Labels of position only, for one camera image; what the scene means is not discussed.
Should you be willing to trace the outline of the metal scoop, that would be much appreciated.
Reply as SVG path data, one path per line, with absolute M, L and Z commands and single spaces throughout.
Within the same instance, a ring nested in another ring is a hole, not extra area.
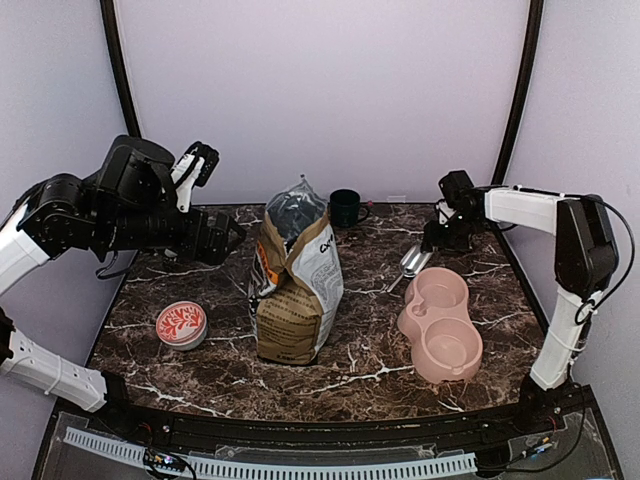
M 387 292 L 392 292 L 403 279 L 413 279 L 425 267 L 432 255 L 432 251 L 423 251 L 419 244 L 412 246 L 401 259 L 400 275 L 389 285 Z

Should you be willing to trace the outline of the left black frame post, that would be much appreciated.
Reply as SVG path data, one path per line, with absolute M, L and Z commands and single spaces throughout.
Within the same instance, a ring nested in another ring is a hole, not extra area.
M 112 75 L 126 130 L 130 136 L 140 138 L 142 133 L 127 75 L 115 1 L 100 0 L 99 4 Z

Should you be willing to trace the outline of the pet food bag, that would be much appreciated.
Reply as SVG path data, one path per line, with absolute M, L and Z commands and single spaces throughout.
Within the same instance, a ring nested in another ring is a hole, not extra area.
M 302 178 L 266 204 L 248 286 L 263 360 L 313 363 L 331 332 L 344 281 L 328 202 Z

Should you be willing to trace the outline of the red patterned round tin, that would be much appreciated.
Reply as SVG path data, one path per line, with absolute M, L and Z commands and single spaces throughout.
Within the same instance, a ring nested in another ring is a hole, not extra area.
M 207 335 L 207 315 L 195 302 L 175 302 L 161 311 L 156 319 L 155 330 L 160 341 L 170 348 L 177 351 L 193 350 Z

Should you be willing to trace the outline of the black mug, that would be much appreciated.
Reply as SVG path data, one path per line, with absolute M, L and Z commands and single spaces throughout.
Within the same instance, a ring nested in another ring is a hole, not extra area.
M 338 189 L 330 194 L 329 216 L 334 227 L 352 228 L 365 221 L 370 207 L 361 203 L 360 195 L 350 189 Z

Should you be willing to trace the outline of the right black frame post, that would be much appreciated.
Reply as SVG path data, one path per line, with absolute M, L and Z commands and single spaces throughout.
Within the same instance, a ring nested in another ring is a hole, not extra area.
M 543 10 L 543 0 L 529 2 L 521 59 L 504 136 L 491 179 L 493 185 L 502 184 L 508 173 L 533 73 Z

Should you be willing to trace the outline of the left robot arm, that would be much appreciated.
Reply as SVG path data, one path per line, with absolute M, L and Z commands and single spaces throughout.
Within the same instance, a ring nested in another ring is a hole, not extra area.
M 218 151 L 202 142 L 175 158 L 154 142 L 119 135 L 88 177 L 63 173 L 35 184 L 1 225 L 1 290 L 70 249 L 89 250 L 100 261 L 109 253 L 147 249 L 222 264 L 245 240 L 245 230 L 226 214 L 211 220 L 191 204 L 193 189 L 206 185 L 218 162 Z M 120 436 L 141 427 L 119 375 L 37 345 L 7 315 L 1 317 L 1 372 L 101 414 Z

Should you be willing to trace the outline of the pink double pet bowl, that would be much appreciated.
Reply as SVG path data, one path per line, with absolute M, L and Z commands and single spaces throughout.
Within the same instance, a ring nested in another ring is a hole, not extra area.
M 405 292 L 397 326 L 411 347 L 416 373 L 426 381 L 468 381 L 478 372 L 483 341 L 469 316 L 469 289 L 452 270 L 421 271 Z

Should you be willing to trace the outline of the black frame post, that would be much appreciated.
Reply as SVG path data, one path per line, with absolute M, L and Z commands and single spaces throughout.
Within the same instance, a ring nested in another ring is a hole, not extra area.
M 130 136 L 140 138 L 142 133 L 127 75 L 115 1 L 100 0 L 99 4 L 112 75 L 126 130 Z
M 504 136 L 491 179 L 493 185 L 502 184 L 508 173 L 533 73 L 543 10 L 543 0 L 529 2 L 521 59 Z

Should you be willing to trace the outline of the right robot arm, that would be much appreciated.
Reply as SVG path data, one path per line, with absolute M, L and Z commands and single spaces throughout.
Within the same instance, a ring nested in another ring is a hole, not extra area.
M 467 252 L 474 234 L 500 224 L 545 232 L 555 239 L 557 299 L 530 377 L 548 391 L 561 386 L 586 347 L 593 316 L 616 290 L 619 252 L 610 221 L 614 208 L 600 196 L 523 186 L 476 186 L 464 170 L 438 182 L 437 219 L 423 230 L 421 249 Z

